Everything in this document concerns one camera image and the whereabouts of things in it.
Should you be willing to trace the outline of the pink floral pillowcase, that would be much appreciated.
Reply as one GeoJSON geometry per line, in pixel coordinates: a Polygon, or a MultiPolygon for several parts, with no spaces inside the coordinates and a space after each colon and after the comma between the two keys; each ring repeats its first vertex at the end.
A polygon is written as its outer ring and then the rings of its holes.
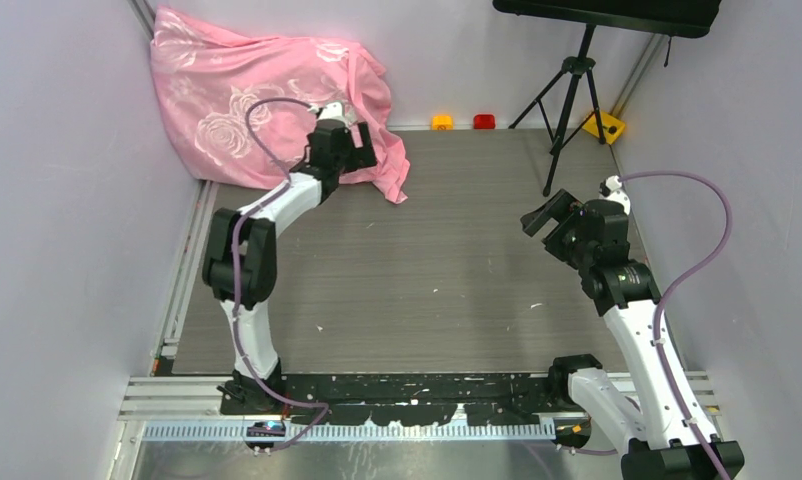
{"type": "Polygon", "coordinates": [[[370,130],[375,167],[342,175],[371,183],[395,204],[407,198],[410,163],[389,131],[386,69],[360,43],[309,36],[246,36],[161,6],[150,69],[162,122],[200,180],[270,190],[303,156],[312,104],[345,102],[370,130]]]}

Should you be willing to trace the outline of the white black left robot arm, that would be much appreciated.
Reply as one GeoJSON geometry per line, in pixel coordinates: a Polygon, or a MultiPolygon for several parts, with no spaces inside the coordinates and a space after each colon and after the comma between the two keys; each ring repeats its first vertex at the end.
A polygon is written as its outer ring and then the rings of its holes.
{"type": "Polygon", "coordinates": [[[284,168],[279,186],[238,210],[214,213],[202,280],[227,315],[236,354],[231,379],[218,388],[224,414],[270,414],[282,405],[285,383],[269,316],[280,234],[324,203],[342,175],[376,163],[366,123],[349,127],[342,120],[322,119],[307,136],[304,158],[284,168]]]}

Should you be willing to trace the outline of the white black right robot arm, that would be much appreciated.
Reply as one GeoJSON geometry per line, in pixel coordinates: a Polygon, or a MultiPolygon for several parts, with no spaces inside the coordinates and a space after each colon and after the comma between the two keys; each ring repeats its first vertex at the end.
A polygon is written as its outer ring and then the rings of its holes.
{"type": "Polygon", "coordinates": [[[586,202],[564,189],[521,218],[574,269],[626,361],[636,397],[612,383],[591,354],[557,357],[548,397],[561,410],[584,410],[613,443],[625,479],[734,479],[745,464],[736,441],[721,438],[677,359],[661,294],[649,267],[630,256],[630,205],[620,192],[586,202]]]}

